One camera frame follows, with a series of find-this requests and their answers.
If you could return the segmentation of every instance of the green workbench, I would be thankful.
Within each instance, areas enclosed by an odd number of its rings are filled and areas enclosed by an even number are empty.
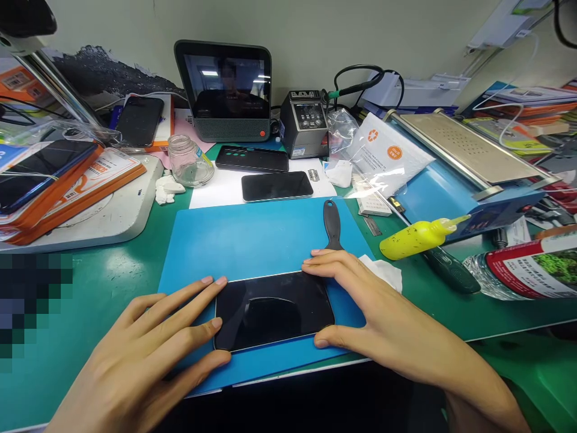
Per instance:
[[[214,159],[219,146],[209,151]],[[346,190],[338,189],[339,194]],[[49,313],[37,316],[37,329],[25,331],[13,359],[0,360],[0,431],[50,420],[74,378],[102,336],[135,296],[155,293],[176,213],[187,209],[192,191],[163,207],[156,203],[144,231],[128,242],[72,252],[73,284],[63,285]],[[347,205],[371,251],[383,259],[379,242],[403,228],[395,216],[375,217],[383,236],[374,237],[358,215],[356,200]],[[486,251],[476,241],[450,246],[458,259]],[[451,291],[421,256],[395,263],[403,271],[403,295],[463,340],[478,340],[577,320],[577,300],[504,302],[480,293]],[[298,369],[300,372],[359,361],[356,354]]]

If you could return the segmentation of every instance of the smartphone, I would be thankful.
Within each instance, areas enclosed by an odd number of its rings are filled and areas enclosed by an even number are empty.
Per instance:
[[[242,199],[247,203],[304,198],[313,194],[313,187],[304,171],[253,174],[252,176],[243,176],[240,182],[242,184]]]
[[[229,170],[286,173],[289,170],[288,159],[287,153],[279,150],[222,146],[216,157],[215,165],[218,168]]]
[[[116,130],[130,147],[150,147],[160,122],[162,99],[130,96],[124,104]]]
[[[335,324],[322,278],[304,272],[230,281],[216,296],[215,349],[230,352],[319,332]]]
[[[6,171],[61,177],[97,148],[91,141],[56,140]],[[54,182],[50,177],[0,176],[0,214],[14,213]]]

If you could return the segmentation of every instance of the yellow squeeze bottle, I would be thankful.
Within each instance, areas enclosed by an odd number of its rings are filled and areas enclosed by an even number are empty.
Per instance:
[[[432,223],[419,221],[411,224],[382,241],[379,245],[380,252],[389,260],[399,260],[440,247],[445,243],[445,236],[455,232],[457,224],[470,217],[470,215],[464,215],[454,220],[441,218]]]

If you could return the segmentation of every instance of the blue machine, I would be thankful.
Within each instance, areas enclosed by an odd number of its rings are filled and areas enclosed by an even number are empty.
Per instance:
[[[474,185],[407,133],[402,126],[394,121],[390,125],[436,158],[395,194],[395,198],[406,209],[405,217],[415,223],[471,215],[470,220],[459,224],[457,231],[447,236],[448,241],[512,224],[545,196],[543,191],[531,189],[530,181],[518,180],[500,183],[502,192],[476,201],[473,195],[478,189]]]

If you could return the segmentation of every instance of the hand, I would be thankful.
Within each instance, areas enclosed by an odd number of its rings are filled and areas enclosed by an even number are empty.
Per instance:
[[[332,250],[313,250],[311,254],[314,257],[304,261],[303,272],[335,278],[367,320],[360,329],[326,327],[315,335],[318,348],[346,348],[413,381],[444,389],[453,413],[468,426],[462,431],[470,431],[472,425],[486,425],[470,416],[469,405],[491,426],[529,431],[505,383],[469,345],[411,304],[352,254]]]
[[[133,299],[94,349],[46,433],[148,432],[212,370],[228,363],[229,352],[212,351],[170,382],[163,381],[222,325],[215,318],[191,327],[227,284],[225,277],[212,281],[203,278],[170,296]]]

